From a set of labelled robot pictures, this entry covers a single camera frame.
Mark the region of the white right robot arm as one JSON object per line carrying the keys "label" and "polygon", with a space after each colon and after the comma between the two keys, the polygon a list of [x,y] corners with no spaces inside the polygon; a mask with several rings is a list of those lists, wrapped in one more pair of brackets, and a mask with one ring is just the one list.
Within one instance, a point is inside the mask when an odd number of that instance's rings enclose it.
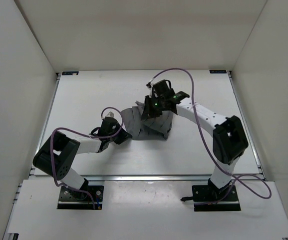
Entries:
{"label": "white right robot arm", "polygon": [[208,196],[220,200],[228,191],[234,168],[249,146],[241,120],[226,117],[196,103],[185,92],[175,92],[169,80],[146,85],[143,120],[156,119],[166,111],[190,120],[213,138],[215,168],[208,180]]}

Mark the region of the grey pleated skirt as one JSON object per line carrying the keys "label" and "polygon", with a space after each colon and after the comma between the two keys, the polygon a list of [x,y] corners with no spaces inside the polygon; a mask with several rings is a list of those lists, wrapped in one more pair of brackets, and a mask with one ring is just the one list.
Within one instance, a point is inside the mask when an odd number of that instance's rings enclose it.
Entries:
{"label": "grey pleated skirt", "polygon": [[159,140],[166,141],[172,129],[174,114],[164,111],[157,118],[142,120],[144,103],[136,101],[136,106],[121,111],[126,131],[135,141]]}

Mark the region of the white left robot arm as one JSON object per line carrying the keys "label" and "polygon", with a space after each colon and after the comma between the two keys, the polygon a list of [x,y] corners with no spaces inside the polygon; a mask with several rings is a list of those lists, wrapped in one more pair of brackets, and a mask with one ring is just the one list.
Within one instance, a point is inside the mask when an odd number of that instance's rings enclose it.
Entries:
{"label": "white left robot arm", "polygon": [[80,134],[68,128],[57,128],[33,158],[33,166],[53,177],[59,187],[65,187],[76,199],[90,196],[88,180],[79,175],[72,163],[79,154],[101,153],[110,143],[120,145],[132,138],[113,117],[105,117],[101,126],[90,134]]}

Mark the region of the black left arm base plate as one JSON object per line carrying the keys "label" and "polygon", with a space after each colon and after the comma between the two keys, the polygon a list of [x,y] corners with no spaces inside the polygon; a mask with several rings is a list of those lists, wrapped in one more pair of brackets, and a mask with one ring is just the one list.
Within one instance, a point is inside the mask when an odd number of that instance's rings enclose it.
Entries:
{"label": "black left arm base plate", "polygon": [[102,201],[104,194],[103,185],[89,185],[88,194],[72,191],[62,186],[59,192],[57,208],[62,210],[102,210]]}

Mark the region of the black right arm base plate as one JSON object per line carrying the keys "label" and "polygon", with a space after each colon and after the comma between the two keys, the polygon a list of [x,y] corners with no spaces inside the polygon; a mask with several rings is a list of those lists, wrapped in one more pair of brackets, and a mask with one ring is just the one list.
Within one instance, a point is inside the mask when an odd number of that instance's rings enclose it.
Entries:
{"label": "black right arm base plate", "polygon": [[195,212],[238,212],[241,206],[234,185],[229,193],[222,193],[219,197],[211,194],[207,185],[193,185],[192,196],[181,198],[182,202],[192,201]]}

